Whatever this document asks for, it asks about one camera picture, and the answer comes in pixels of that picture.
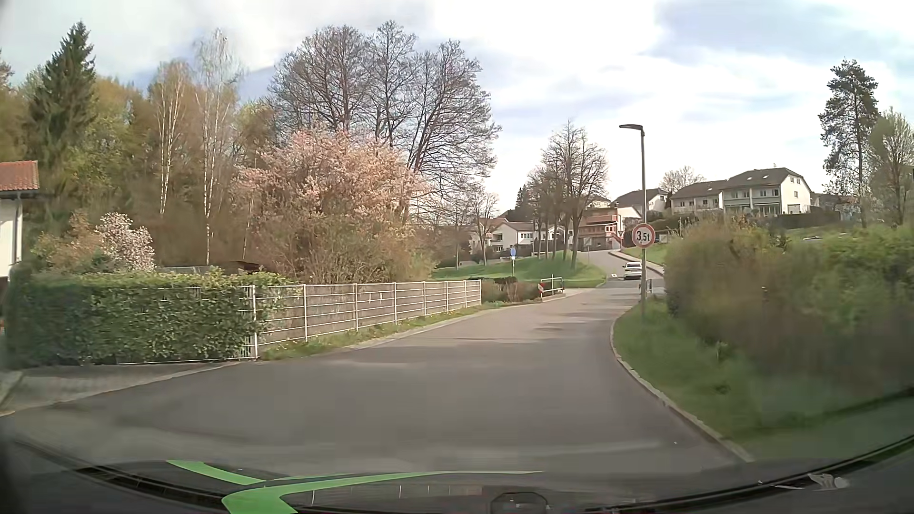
pine tree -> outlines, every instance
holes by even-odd
[[[41,70],[40,83],[29,99],[28,158],[38,161],[42,186],[66,192],[63,160],[95,117],[95,59],[89,30],[79,22],[60,43],[60,50]]]
[[[866,75],[856,60],[845,59],[832,72],[835,76],[828,81],[832,97],[819,114],[822,141],[832,149],[823,167],[832,178],[829,192],[857,195],[861,224],[866,228],[864,197],[868,181],[864,177],[864,155],[879,118],[874,96],[879,84]]]

traffic sign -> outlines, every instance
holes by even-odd
[[[648,248],[654,244],[654,239],[656,239],[657,233],[654,232],[654,227],[648,225],[647,223],[638,223],[632,229],[632,242],[638,248]]]

red roof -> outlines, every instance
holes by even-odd
[[[0,163],[0,191],[38,190],[38,161]]]

curb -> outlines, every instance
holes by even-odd
[[[47,400],[47,401],[45,401],[45,402],[37,402],[37,403],[35,403],[35,404],[28,405],[28,406],[23,407],[23,408],[18,409],[18,410],[0,411],[0,418],[2,418],[2,417],[4,417],[4,416],[8,416],[8,415],[10,415],[10,414],[15,414],[15,413],[17,413],[17,412],[27,411],[27,410],[29,410],[29,409],[36,409],[36,408],[39,408],[39,407],[48,407],[48,406],[50,406],[50,405],[55,405],[55,404],[58,404],[58,403],[75,402],[76,400],[82,400],[82,399],[84,399],[84,398],[89,398],[90,396],[96,396],[96,395],[99,395],[99,394],[104,394],[104,393],[106,393],[106,392],[121,391],[121,390],[124,390],[124,389],[130,389],[130,388],[132,388],[132,387],[142,386],[142,385],[151,384],[151,383],[155,383],[155,382],[161,382],[161,381],[164,381],[164,380],[176,379],[176,378],[178,378],[178,377],[184,377],[184,376],[186,376],[186,375],[193,375],[193,374],[195,374],[195,373],[202,373],[202,372],[204,372],[204,371],[215,371],[216,369],[223,369],[223,368],[227,368],[227,367],[229,367],[229,366],[235,366],[235,365],[240,364],[240,363],[241,363],[241,361],[234,360],[234,361],[231,361],[231,362],[225,362],[225,363],[221,364],[220,366],[216,366],[216,367],[213,367],[213,368],[188,369],[187,371],[178,371],[178,372],[176,372],[176,373],[170,373],[170,374],[168,374],[168,375],[162,375],[162,376],[159,376],[159,377],[152,377],[152,378],[149,379],[149,380],[143,380],[143,381],[136,382],[136,383],[134,383],[134,384],[130,384],[130,385],[126,385],[126,386],[112,387],[112,388],[108,388],[108,389],[100,390],[100,391],[83,392],[83,393],[80,393],[80,394],[74,394],[72,397],[67,398],[66,400]],[[18,381],[21,381],[21,380],[22,380],[22,372],[19,371],[18,373],[19,373],[19,375],[20,375],[20,378],[19,378]]]
[[[9,393],[19,385],[22,380],[22,371],[5,371],[0,377],[0,407],[6,402]]]
[[[622,259],[623,261],[626,261],[626,262],[640,262],[640,261],[641,261],[641,259],[638,259],[637,257],[632,257],[631,255],[626,255],[625,253],[610,252],[610,255],[612,255],[613,257],[617,257],[617,258],[619,258],[619,259]],[[659,264],[657,264],[657,263],[655,263],[655,262],[650,262],[650,261],[648,261],[648,262],[647,262],[647,269],[651,270],[651,271],[654,272],[654,273],[657,273],[657,274],[660,275],[660,276],[664,276],[664,272],[662,272],[662,271],[658,270],[657,268],[655,268],[655,266],[658,266],[658,265],[659,265]]]
[[[753,457],[752,454],[747,452],[745,448],[743,448],[739,444],[734,443],[733,441],[730,441],[729,439],[724,437],[718,431],[707,426],[704,422],[702,422],[701,420],[696,418],[693,414],[684,410],[682,407],[676,405],[676,403],[673,402],[672,400],[670,400],[670,398],[668,396],[666,396],[662,391],[655,388],[651,384],[651,382],[641,378],[641,375],[638,374],[638,371],[635,371],[634,368],[632,368],[632,366],[629,365],[628,362],[625,362],[625,360],[622,358],[621,355],[619,355],[619,352],[616,350],[616,345],[615,345],[615,342],[613,341],[615,327],[616,327],[616,320],[614,319],[614,320],[612,320],[612,325],[610,326],[610,348],[612,348],[612,355],[615,356],[615,358],[619,362],[619,364],[622,365],[622,367],[628,372],[629,375],[632,376],[633,379],[635,379],[639,384],[641,384],[642,387],[647,389],[647,391],[650,392],[654,397],[656,397],[658,400],[660,400],[660,402],[662,402],[668,409],[673,411],[676,415],[678,415],[680,418],[685,420],[687,423],[691,423],[693,426],[695,426],[695,428],[697,428],[701,432],[702,435],[704,435],[706,438],[711,440],[711,442],[720,444],[721,446],[727,448],[731,454],[735,455],[736,457],[739,458],[739,460],[741,460],[743,462],[746,462],[746,463],[755,462],[755,457]]]

bush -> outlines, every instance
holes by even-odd
[[[873,228],[784,248],[747,223],[691,226],[670,243],[670,313],[771,374],[882,395],[914,382],[914,231]]]
[[[6,344],[22,367],[227,359],[257,325],[242,285],[271,273],[32,274],[16,269],[5,296]],[[259,305],[259,316],[269,308]]]

